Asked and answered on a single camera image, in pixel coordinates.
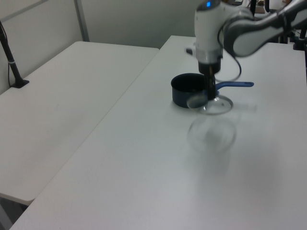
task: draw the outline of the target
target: floor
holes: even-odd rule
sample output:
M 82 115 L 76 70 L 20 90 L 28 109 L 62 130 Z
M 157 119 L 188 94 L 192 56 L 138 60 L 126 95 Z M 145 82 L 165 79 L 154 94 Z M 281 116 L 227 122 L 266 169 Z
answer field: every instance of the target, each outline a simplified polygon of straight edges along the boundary
M 0 230 L 9 230 L 26 209 L 26 205 L 0 198 Z

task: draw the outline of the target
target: cable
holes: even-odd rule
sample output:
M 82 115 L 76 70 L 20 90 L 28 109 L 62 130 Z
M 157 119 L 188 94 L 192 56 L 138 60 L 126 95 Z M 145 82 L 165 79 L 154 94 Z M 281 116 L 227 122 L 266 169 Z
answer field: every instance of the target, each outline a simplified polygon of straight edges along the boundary
M 221 48 L 223 48 L 223 49 L 224 49 L 224 46 L 223 46 L 223 44 L 222 44 L 221 41 L 220 41 L 220 34 L 221 34 L 221 31 L 223 30 L 224 26 L 226 25 L 226 23 L 227 23 L 227 21 L 221 26 L 221 28 L 219 29 L 219 32 L 217 33 L 217 41 L 218 41 L 219 45 L 221 46 Z M 230 79 L 230 80 L 228 80 L 228 81 L 236 81 L 236 80 L 238 80 L 238 79 L 240 78 L 240 76 L 241 76 L 241 74 L 242 74 L 242 67 L 241 67 L 240 62 L 236 59 L 235 56 L 233 56 L 233 55 L 231 55 L 231 54 L 229 54 L 229 55 L 230 55 L 230 56 L 236 61 L 236 63 L 238 64 L 239 69 L 240 69 L 240 72 L 239 72 L 239 75 L 238 75 L 238 76 L 236 76 L 235 78 Z M 217 82 L 222 82 L 222 81 L 224 81 L 224 80 L 215 79 L 215 81 L 217 81 Z
M 2 32 L 4 33 L 5 40 L 8 41 L 8 37 L 6 35 L 5 29 L 4 29 L 1 21 L 0 21 L 0 27 L 1 27 Z M 9 82 L 9 86 L 11 87 L 11 83 L 10 83 L 10 64 L 9 63 L 8 63 L 8 82 Z
M 5 39 L 6 39 L 6 41 L 7 41 L 7 40 L 8 40 L 8 37 L 7 37 L 7 35 L 6 35 L 5 29 L 4 29 L 4 27 L 3 27 L 2 23 L 1 23 L 1 21 L 0 21 L 0 25 L 1 25 L 1 30 L 3 31 L 4 36 L 5 36 Z
M 9 87 L 11 87 L 10 83 L 10 64 L 8 63 L 8 82 L 9 82 Z

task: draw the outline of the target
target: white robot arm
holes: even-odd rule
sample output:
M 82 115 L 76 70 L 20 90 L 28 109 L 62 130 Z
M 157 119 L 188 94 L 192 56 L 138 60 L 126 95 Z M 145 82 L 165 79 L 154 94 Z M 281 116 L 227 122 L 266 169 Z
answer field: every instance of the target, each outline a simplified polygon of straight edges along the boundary
M 305 23 L 306 0 L 295 0 L 280 12 L 257 22 L 246 7 L 205 0 L 195 13 L 195 47 L 186 52 L 198 60 L 199 72 L 205 76 L 208 99 L 215 98 L 214 74 L 221 69 L 223 47 L 234 58 L 246 57 L 271 38 L 287 34 Z

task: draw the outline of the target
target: white table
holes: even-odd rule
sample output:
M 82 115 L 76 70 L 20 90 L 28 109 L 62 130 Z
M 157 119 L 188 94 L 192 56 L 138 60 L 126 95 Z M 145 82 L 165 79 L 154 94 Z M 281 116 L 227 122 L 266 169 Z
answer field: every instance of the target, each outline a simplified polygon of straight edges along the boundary
M 0 96 L 0 197 L 30 204 L 157 49 L 77 42 Z
M 220 90 L 235 106 L 207 117 L 223 126 L 198 152 L 187 133 L 205 116 L 174 105 L 170 86 L 197 72 L 184 53 L 193 41 L 166 42 L 12 230 L 306 229 L 304 53 L 268 44 L 240 59 L 241 80 L 255 86 Z M 284 56 L 293 62 L 280 63 Z M 217 77 L 237 71 L 225 55 Z M 236 138 L 214 157 L 208 150 L 223 144 L 215 139 L 223 127 L 234 127 Z

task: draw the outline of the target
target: white wall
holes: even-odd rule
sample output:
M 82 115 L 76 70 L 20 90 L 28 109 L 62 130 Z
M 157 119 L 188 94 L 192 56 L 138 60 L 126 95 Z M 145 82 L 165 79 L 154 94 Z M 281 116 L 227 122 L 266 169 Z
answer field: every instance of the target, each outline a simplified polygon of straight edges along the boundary
M 194 36 L 202 0 L 82 0 L 91 42 L 160 48 L 171 35 Z
M 3 26 L 23 78 L 75 41 L 82 41 L 73 0 L 48 0 Z M 0 46 L 0 94 L 7 89 L 7 59 Z

